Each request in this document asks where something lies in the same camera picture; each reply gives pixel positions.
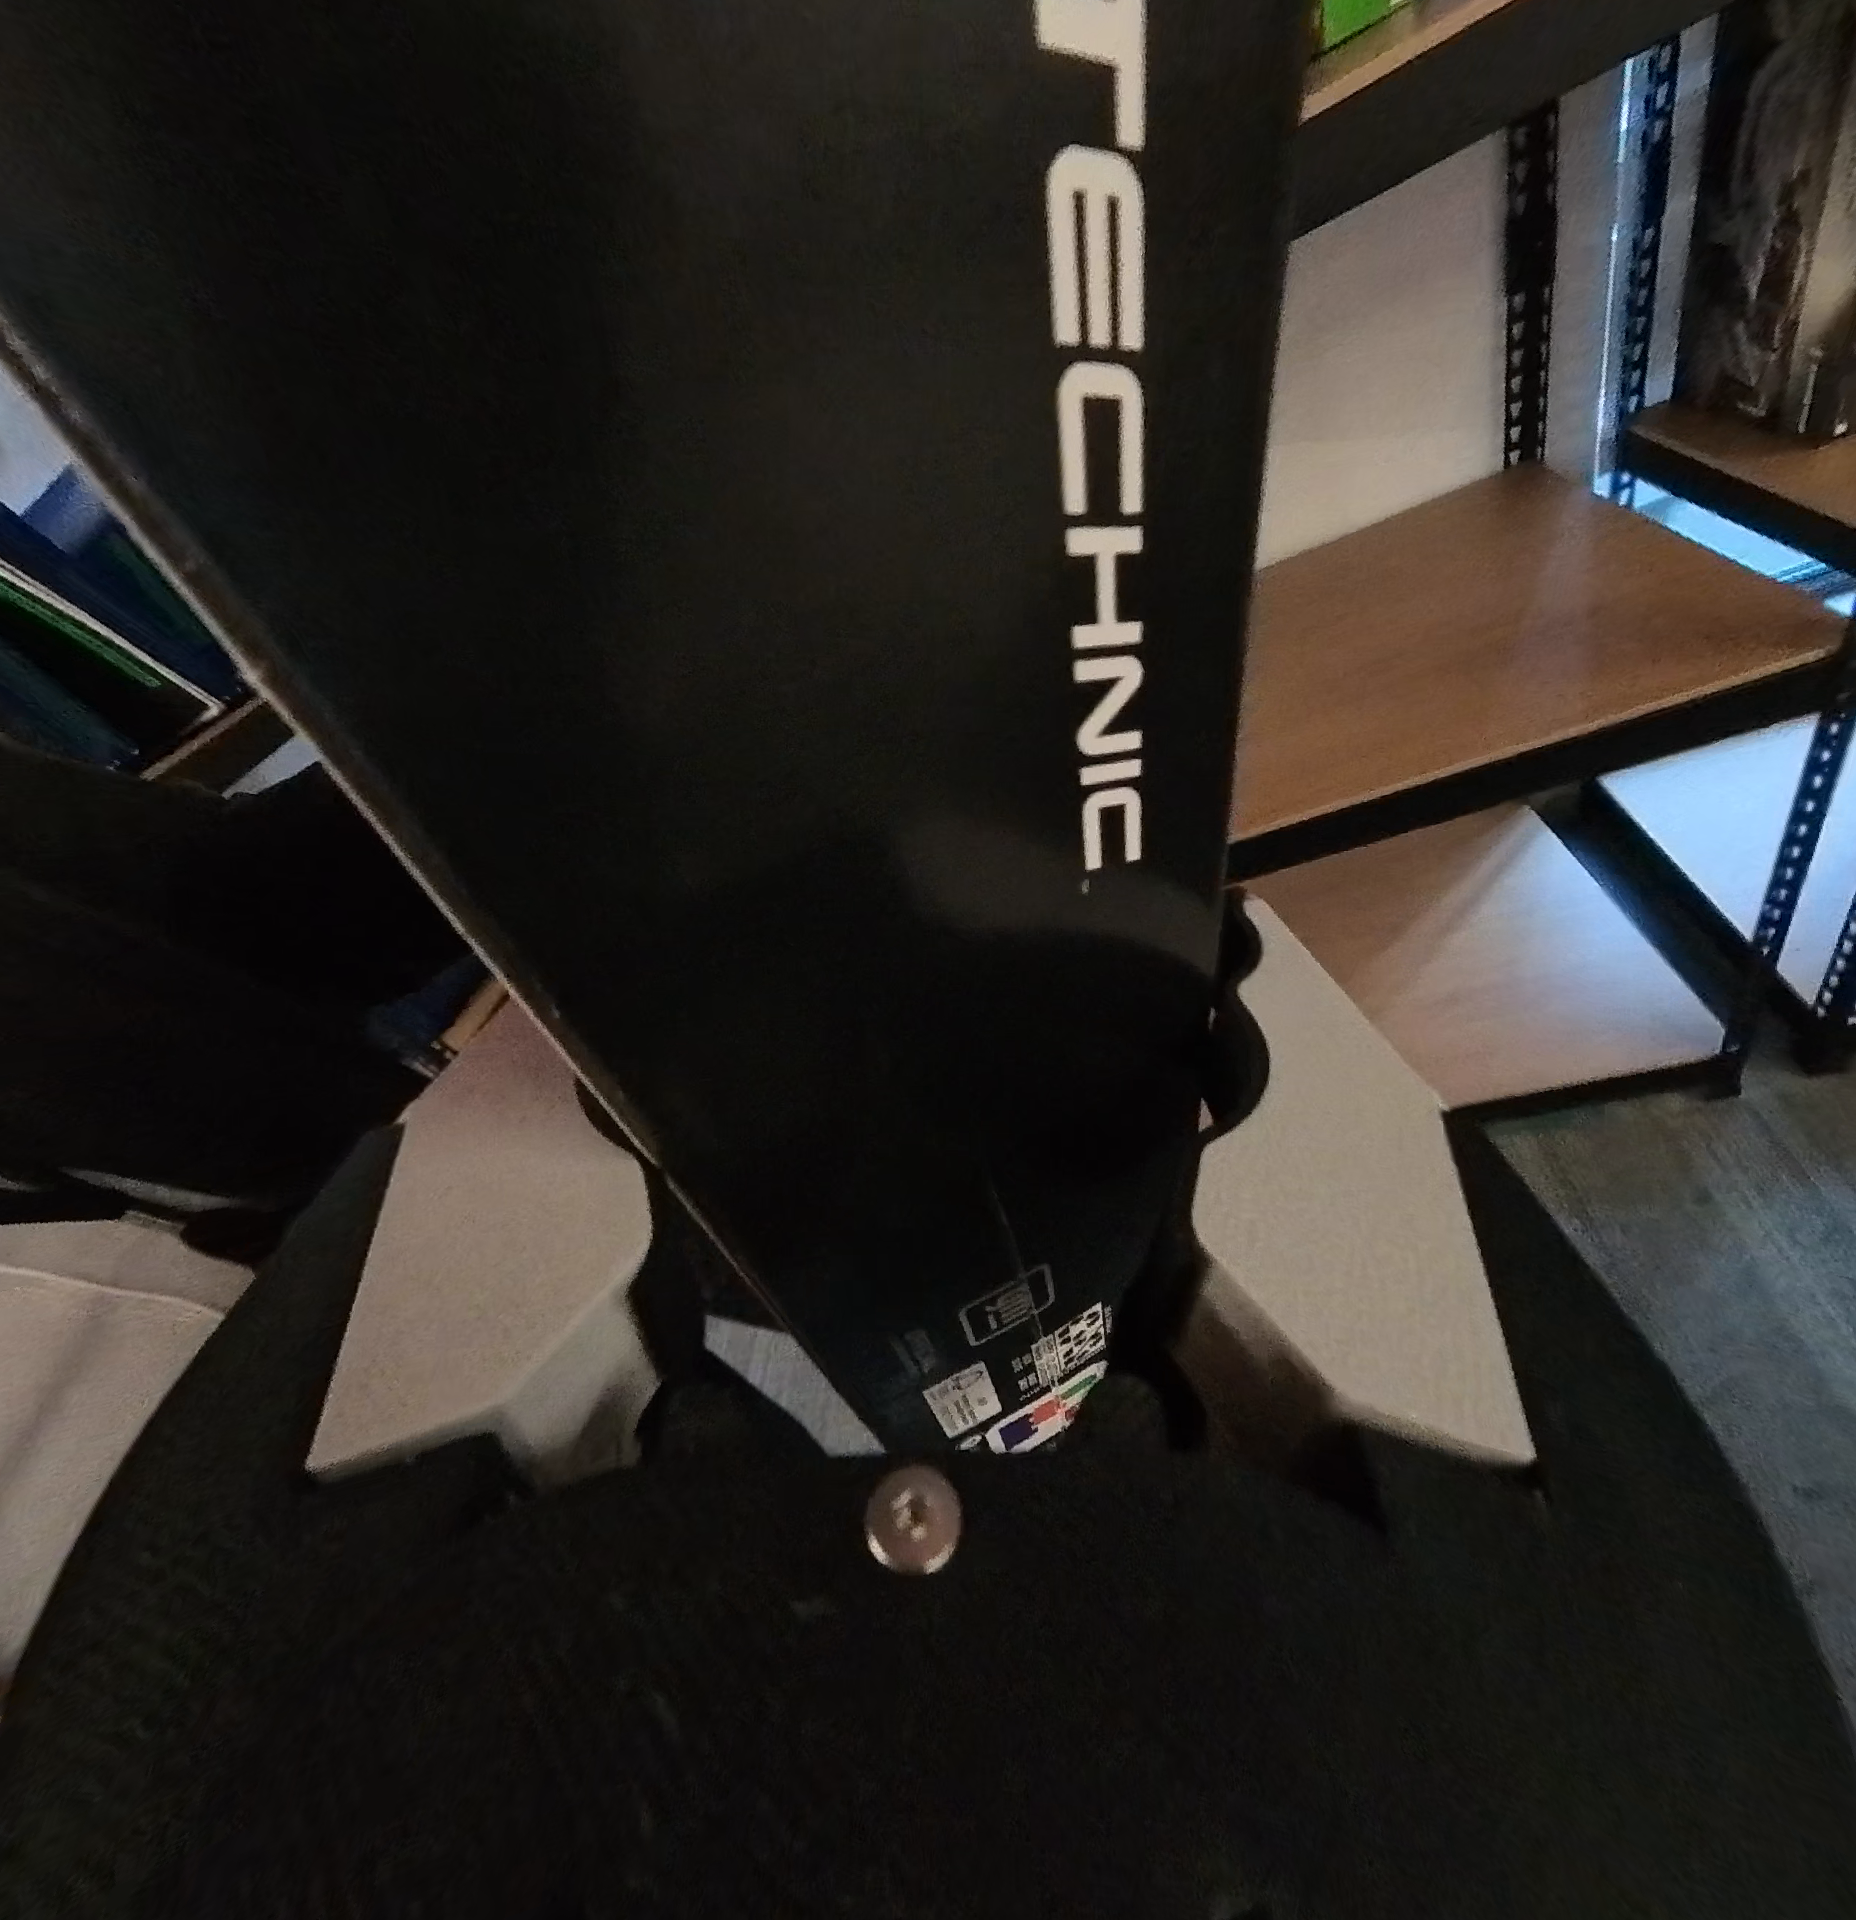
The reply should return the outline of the row of dark blue boxes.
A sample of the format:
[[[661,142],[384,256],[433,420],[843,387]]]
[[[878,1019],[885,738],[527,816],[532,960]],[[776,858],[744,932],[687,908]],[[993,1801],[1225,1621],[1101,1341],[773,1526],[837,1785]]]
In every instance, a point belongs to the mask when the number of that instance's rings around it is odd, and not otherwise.
[[[0,738],[140,776],[251,697],[81,468],[0,502]]]

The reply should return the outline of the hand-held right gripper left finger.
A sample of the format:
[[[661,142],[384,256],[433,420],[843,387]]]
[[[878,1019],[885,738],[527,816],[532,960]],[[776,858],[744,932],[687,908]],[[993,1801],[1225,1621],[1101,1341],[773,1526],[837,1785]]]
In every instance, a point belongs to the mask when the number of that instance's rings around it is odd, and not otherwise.
[[[630,1302],[650,1244],[642,1161],[505,1004],[404,1120],[308,1469],[466,1435],[536,1485],[625,1469],[658,1388]]]

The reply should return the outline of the brown furry item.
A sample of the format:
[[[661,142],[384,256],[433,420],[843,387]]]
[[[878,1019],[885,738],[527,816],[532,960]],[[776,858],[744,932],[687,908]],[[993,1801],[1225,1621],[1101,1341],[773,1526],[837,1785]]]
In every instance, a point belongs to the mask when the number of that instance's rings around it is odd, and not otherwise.
[[[1856,435],[1856,3],[1716,19],[1675,397]]]

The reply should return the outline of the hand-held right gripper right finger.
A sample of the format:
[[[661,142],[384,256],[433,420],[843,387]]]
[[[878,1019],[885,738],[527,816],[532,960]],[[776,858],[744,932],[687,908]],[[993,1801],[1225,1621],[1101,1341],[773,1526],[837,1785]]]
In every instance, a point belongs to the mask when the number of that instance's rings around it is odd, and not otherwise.
[[[1271,1065],[1251,1112],[1205,1145],[1172,1343],[1207,1428],[1271,1470],[1360,1430],[1533,1469],[1448,1109],[1267,903],[1243,908],[1258,956],[1233,1009]]]

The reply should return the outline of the black race car lego box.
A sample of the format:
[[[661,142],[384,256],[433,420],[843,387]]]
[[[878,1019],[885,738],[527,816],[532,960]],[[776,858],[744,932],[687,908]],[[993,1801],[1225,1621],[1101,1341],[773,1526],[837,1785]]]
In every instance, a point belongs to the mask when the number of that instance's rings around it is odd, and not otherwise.
[[[892,1454],[1188,1164],[1308,4],[0,4],[0,350]]]

